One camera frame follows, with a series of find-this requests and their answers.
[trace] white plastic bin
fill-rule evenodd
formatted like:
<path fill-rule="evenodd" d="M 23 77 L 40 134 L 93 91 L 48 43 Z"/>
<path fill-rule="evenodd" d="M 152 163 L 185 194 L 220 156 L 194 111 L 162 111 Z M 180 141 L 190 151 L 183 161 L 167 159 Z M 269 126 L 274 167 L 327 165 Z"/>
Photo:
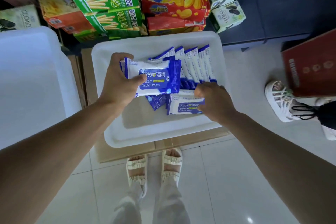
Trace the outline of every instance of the white plastic bin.
<path fill-rule="evenodd" d="M 0 33 L 0 149 L 82 109 L 69 59 L 47 27 Z"/>
<path fill-rule="evenodd" d="M 226 79 L 221 39 L 214 32 L 204 31 L 138 37 L 97 44 L 92 50 L 92 61 L 98 95 L 102 92 L 107 67 L 114 52 L 131 53 L 135 60 L 145 60 L 157 56 L 172 46 L 183 46 L 186 50 L 195 46 L 200 48 L 206 44 L 209 44 L 211 48 L 211 62 L 218 84 L 228 89 L 229 83 Z M 108 145 L 119 148 L 220 126 L 218 123 L 209 120 L 205 115 L 166 115 L 166 113 L 164 107 L 154 111 L 145 96 L 135 98 L 105 130 L 105 140 Z"/>

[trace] beige pants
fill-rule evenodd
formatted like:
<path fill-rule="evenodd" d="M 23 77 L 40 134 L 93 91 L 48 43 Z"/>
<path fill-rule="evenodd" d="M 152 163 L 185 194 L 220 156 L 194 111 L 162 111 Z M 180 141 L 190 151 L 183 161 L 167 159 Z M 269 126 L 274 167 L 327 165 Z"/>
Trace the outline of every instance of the beige pants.
<path fill-rule="evenodd" d="M 115 218 L 111 224 L 141 224 L 140 200 L 142 189 L 139 182 L 134 182 L 127 195 L 115 208 Z M 168 177 L 160 188 L 155 200 L 153 224 L 189 224 L 186 208 L 182 202 L 173 177 Z"/>

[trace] hand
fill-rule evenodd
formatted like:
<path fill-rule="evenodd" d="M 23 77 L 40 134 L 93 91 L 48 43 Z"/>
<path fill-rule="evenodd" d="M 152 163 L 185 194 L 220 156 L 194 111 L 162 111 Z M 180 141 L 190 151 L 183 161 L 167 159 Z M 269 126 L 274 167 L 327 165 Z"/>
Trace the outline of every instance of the hand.
<path fill-rule="evenodd" d="M 225 125 L 226 121 L 238 113 L 229 93 L 223 86 L 218 86 L 214 82 L 198 84 L 194 95 L 205 98 L 205 104 L 199 105 L 197 109 L 208 116 L 210 120 L 221 125 Z"/>
<path fill-rule="evenodd" d="M 147 76 L 140 74 L 132 79 L 126 79 L 121 71 L 119 61 L 124 58 L 133 59 L 134 56 L 129 53 L 113 53 L 110 65 L 107 68 L 103 90 L 99 101 L 108 104 L 115 104 L 118 108 L 124 109 L 135 97 L 138 86 L 143 84 Z"/>

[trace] person's left hand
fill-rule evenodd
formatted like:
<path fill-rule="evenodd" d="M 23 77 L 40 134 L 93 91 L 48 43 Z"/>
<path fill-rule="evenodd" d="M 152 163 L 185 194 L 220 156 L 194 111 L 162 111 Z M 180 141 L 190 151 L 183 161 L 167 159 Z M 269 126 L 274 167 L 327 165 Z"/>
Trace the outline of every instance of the person's left hand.
<path fill-rule="evenodd" d="M 115 104 L 118 108 L 122 109 L 132 101 L 138 86 L 143 84 L 147 79 L 145 74 L 140 74 L 132 79 L 126 79 L 119 64 L 119 61 L 124 60 L 124 58 L 133 59 L 134 56 L 124 52 L 112 54 L 103 90 L 99 97 L 100 102 Z"/>

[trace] sandal strap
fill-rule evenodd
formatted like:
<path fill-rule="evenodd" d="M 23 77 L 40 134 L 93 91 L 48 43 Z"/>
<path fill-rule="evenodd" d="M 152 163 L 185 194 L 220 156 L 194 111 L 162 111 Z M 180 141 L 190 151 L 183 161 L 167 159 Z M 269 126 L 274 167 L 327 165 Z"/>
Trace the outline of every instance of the sandal strap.
<path fill-rule="evenodd" d="M 144 175 L 135 175 L 128 178 L 128 183 L 140 182 L 140 185 L 145 185 L 146 177 Z"/>
<path fill-rule="evenodd" d="M 175 171 L 164 171 L 161 176 L 162 181 L 164 181 L 168 176 L 172 176 L 176 182 L 180 178 L 180 173 Z"/>
<path fill-rule="evenodd" d="M 129 160 L 127 161 L 126 168 L 128 170 L 142 168 L 142 167 L 145 167 L 145 162 L 146 162 L 145 158 L 141 158 L 138 160 L 132 160 L 132 161 Z"/>
<path fill-rule="evenodd" d="M 172 157 L 172 156 L 164 156 L 164 163 L 170 165 L 182 165 L 182 157 Z"/>

